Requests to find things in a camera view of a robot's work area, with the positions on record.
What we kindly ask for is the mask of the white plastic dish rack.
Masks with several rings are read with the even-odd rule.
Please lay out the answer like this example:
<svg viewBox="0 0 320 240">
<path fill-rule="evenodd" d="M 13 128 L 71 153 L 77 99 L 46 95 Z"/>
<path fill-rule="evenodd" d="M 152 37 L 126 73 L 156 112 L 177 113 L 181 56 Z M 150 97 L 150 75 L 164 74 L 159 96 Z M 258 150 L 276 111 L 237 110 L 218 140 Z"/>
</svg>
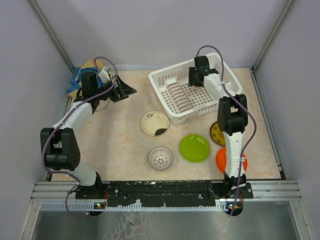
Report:
<svg viewBox="0 0 320 240">
<path fill-rule="evenodd" d="M 195 61 L 189 59 L 156 71 L 148 77 L 159 98 L 165 113 L 173 124 L 179 125 L 191 117 L 218 110 L 219 100 L 226 97 L 222 85 L 235 96 L 242 93 L 242 86 L 218 53 L 205 55 L 209 68 L 217 70 L 204 78 L 204 86 L 189 86 L 189 68 Z"/>
</svg>

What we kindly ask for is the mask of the blue and yellow cloth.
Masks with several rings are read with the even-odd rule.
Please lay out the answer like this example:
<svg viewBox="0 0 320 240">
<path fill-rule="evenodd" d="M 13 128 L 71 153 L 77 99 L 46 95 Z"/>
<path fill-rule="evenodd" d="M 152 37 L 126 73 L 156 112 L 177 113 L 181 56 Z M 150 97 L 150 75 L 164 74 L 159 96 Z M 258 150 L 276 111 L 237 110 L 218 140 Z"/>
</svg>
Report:
<svg viewBox="0 0 320 240">
<path fill-rule="evenodd" d="M 69 97 L 73 99 L 77 97 L 78 90 L 82 88 L 82 80 L 84 78 L 83 77 L 84 73 L 91 73 L 91 72 L 96 73 L 96 77 L 95 77 L 96 87 L 98 88 L 104 85 L 104 83 L 102 83 L 101 79 L 98 76 L 99 70 L 96 67 L 102 70 L 102 68 L 105 67 L 105 65 L 100 60 L 97 60 L 96 62 L 94 62 L 93 60 L 88 60 L 81 67 L 75 68 L 74 75 L 70 80 L 70 87 L 66 90 L 66 93 Z"/>
</svg>

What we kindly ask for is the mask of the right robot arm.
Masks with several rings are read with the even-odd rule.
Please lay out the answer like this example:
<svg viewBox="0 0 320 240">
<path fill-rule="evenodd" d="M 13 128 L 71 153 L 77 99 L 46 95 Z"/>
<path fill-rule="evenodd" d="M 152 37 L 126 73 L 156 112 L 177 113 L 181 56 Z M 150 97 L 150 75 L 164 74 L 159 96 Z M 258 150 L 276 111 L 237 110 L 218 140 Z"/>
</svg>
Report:
<svg viewBox="0 0 320 240">
<path fill-rule="evenodd" d="M 217 124 L 225 139 L 225 169 L 223 192 L 235 198 L 246 185 L 243 137 L 248 125 L 247 97 L 230 90 L 223 81 L 224 69 L 219 72 L 210 67 L 207 56 L 197 56 L 194 67 L 189 68 L 188 85 L 204 87 L 215 97 L 220 97 Z"/>
</svg>

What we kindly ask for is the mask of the white patterned small bowl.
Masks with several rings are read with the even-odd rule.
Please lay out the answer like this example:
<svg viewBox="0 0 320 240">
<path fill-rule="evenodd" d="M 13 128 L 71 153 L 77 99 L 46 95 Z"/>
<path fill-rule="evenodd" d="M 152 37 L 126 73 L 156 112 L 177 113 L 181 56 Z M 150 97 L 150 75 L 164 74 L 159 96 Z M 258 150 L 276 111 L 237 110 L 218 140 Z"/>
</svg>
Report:
<svg viewBox="0 0 320 240">
<path fill-rule="evenodd" d="M 164 171 L 172 165 L 173 155 L 165 147 L 156 147 L 149 153 L 148 163 L 154 170 Z"/>
</svg>

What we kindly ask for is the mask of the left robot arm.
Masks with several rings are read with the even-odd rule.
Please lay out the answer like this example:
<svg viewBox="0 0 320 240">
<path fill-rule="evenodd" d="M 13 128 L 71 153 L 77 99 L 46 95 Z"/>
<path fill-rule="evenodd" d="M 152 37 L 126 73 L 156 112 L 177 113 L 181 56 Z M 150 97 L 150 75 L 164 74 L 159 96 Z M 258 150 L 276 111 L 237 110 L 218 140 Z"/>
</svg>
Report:
<svg viewBox="0 0 320 240">
<path fill-rule="evenodd" d="M 86 188 L 91 197 L 103 195 L 99 174 L 81 162 L 76 133 L 97 110 L 101 101 L 118 102 L 137 93 L 115 74 L 87 71 L 81 75 L 81 87 L 71 109 L 52 127 L 40 132 L 41 163 L 50 174 L 66 174 Z"/>
</svg>

